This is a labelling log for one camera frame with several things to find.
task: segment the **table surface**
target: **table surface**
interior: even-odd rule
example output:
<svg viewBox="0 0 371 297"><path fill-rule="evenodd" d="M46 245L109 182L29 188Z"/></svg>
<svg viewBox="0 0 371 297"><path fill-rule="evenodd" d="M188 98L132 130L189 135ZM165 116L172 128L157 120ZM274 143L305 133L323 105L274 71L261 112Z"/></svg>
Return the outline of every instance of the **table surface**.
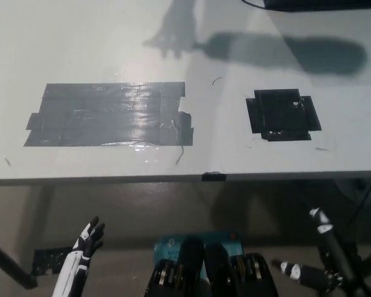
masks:
<svg viewBox="0 0 371 297"><path fill-rule="evenodd" d="M46 84L185 82L194 143L24 147ZM298 88L322 131L252 134L245 98ZM268 12L237 0L0 1L0 184L371 176L371 9Z"/></svg>

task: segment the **tape strip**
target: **tape strip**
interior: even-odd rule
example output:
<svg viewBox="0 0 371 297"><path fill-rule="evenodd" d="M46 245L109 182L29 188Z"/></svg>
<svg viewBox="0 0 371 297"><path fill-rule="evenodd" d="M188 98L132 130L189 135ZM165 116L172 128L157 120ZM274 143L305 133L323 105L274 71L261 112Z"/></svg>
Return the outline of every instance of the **tape strip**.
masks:
<svg viewBox="0 0 371 297"><path fill-rule="evenodd" d="M185 83L48 84L26 147L192 145Z"/></svg>

